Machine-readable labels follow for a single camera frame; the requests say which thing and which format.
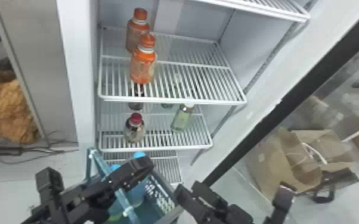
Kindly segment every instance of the brown paper bag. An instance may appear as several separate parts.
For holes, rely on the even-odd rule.
[[[301,142],[316,149],[326,159],[328,164],[321,165],[322,170],[335,172],[351,166],[353,159],[334,131],[293,130],[292,133],[295,133]]]
[[[246,156],[248,170],[259,190],[272,200],[281,181],[297,192],[316,187],[322,171],[295,133],[279,128]]]

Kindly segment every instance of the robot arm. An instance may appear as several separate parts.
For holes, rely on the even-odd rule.
[[[199,224],[253,224],[253,217],[237,205],[228,205],[206,185],[195,182],[190,192],[179,185],[174,195],[178,204],[189,212]],[[293,203],[295,188],[281,183],[273,199],[274,211],[264,224],[282,224]]]

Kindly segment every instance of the orange bottle cap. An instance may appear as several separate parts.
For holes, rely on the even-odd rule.
[[[137,20],[146,20],[147,11],[144,8],[136,8],[134,10],[134,18]]]
[[[156,43],[156,38],[154,38],[153,35],[148,33],[141,36],[141,46],[152,48],[154,47],[154,43]]]

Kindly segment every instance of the refrigerator door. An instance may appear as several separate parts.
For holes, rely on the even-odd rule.
[[[280,181],[297,193],[285,223],[359,223],[359,22],[205,179],[254,223]]]
[[[283,47],[247,93],[247,106],[236,109],[213,138],[213,147],[204,151],[192,165],[192,175],[185,179],[186,186],[191,186],[195,180],[212,184],[219,177],[213,174],[213,170],[224,165],[231,167],[236,163],[240,157],[228,157],[234,155],[234,149],[242,146],[245,138],[252,138],[249,135],[256,125],[356,24],[359,20],[359,3],[343,3],[317,2],[310,12],[312,19],[309,25]]]

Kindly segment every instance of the green bottle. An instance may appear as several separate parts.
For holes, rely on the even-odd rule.
[[[191,102],[179,105],[179,109],[177,110],[177,113],[171,123],[171,130],[180,132],[186,127],[188,120],[191,117],[193,107],[194,104]]]

